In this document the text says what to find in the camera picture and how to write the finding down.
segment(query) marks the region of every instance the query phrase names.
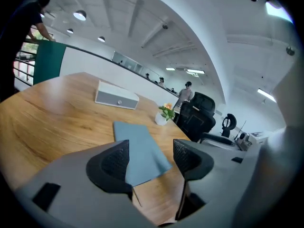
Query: yellow flower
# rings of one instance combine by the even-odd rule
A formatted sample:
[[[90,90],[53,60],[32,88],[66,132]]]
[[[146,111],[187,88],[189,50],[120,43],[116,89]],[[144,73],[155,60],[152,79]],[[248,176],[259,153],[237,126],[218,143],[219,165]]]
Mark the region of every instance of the yellow flower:
[[[172,104],[171,103],[164,104],[163,106],[168,108],[169,110],[172,110]]]

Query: white ceiling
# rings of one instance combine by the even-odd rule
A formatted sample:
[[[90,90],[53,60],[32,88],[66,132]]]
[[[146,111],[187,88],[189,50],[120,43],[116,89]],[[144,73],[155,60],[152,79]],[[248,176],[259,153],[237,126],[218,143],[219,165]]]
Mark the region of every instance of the white ceiling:
[[[265,0],[210,1],[222,17],[234,59],[235,87],[250,94],[255,94],[258,88],[271,92],[299,54],[293,25],[267,15]],[[75,28],[75,35],[90,39],[104,35],[108,45],[137,60],[136,55],[128,53],[128,43],[124,49],[121,41],[114,39],[124,38],[132,47],[135,45],[136,51],[149,54],[146,57],[149,64],[162,69],[181,66],[202,69],[208,75],[207,61],[202,60],[201,52],[186,33],[164,14],[163,6],[158,0],[51,0],[47,9],[56,16],[57,21],[51,26],[57,30]],[[73,17],[78,9],[87,12],[87,21]],[[162,29],[164,23],[169,29]],[[297,49],[295,56],[287,55],[288,45]],[[213,84],[210,77],[206,82]]]

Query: light blue folder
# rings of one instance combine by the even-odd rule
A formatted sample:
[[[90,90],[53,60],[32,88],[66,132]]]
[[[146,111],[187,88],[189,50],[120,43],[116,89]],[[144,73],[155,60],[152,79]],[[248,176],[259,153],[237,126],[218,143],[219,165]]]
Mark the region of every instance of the light blue folder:
[[[130,161],[125,181],[133,187],[170,170],[172,165],[162,153],[145,125],[114,122],[115,140],[129,140]]]

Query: person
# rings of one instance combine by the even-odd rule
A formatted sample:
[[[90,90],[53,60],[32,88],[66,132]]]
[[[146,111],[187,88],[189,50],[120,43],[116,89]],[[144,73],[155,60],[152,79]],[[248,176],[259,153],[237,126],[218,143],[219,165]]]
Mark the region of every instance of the person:
[[[178,106],[180,107],[181,104],[184,102],[184,101],[190,101],[192,98],[193,98],[193,92],[191,90],[191,86],[192,86],[192,83],[190,81],[188,81],[186,84],[185,84],[186,88],[185,89],[182,89],[179,93],[179,99],[177,101],[177,103],[175,104],[174,107]]]
[[[158,85],[163,87],[164,79],[163,77],[160,77],[160,82],[158,82]]]
[[[5,27],[4,33],[0,37],[0,51],[4,54],[1,59],[1,82],[0,100],[4,101],[14,94],[14,72],[13,63],[16,54],[22,47],[26,36],[32,40],[36,37],[30,28],[35,25],[40,34],[50,41],[55,41],[44,26],[41,14],[45,13],[45,7],[50,0],[37,0],[19,8]]]

